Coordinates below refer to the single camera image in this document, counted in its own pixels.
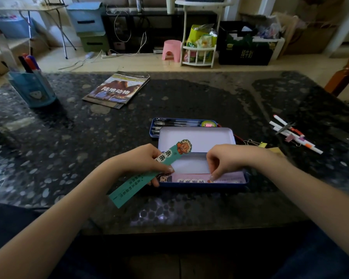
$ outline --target pink plastic stool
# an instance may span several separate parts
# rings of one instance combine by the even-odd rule
[[[167,53],[171,52],[173,54],[174,61],[180,62],[181,45],[182,45],[182,42],[178,40],[164,41],[162,60],[166,60]]]

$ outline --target fingernail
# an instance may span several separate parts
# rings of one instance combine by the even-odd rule
[[[173,169],[172,166],[169,166],[167,171],[168,171],[169,173],[173,173],[173,172],[174,172],[174,169]]]

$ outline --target green bookmark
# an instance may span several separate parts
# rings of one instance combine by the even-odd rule
[[[188,154],[191,152],[191,143],[189,140],[182,140],[176,145],[172,146],[169,150],[163,152],[157,160],[160,163],[171,165],[174,161],[179,159],[182,154]],[[139,190],[141,190],[147,183],[149,183],[158,172],[146,172],[139,175],[135,175],[124,182],[119,188],[112,192],[109,197],[113,203],[120,208],[131,197],[134,196]]]

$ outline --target wooden post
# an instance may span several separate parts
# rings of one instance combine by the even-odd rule
[[[345,89],[349,84],[349,60],[344,68],[336,72],[330,81],[327,83],[325,90],[328,93],[335,95],[336,97]]]

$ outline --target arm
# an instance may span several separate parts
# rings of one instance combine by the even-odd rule
[[[128,172],[172,173],[151,144],[112,157],[0,249],[0,278],[47,278],[98,201]]]
[[[256,168],[349,255],[349,196],[256,146],[217,145],[207,154],[214,179],[243,166]]]

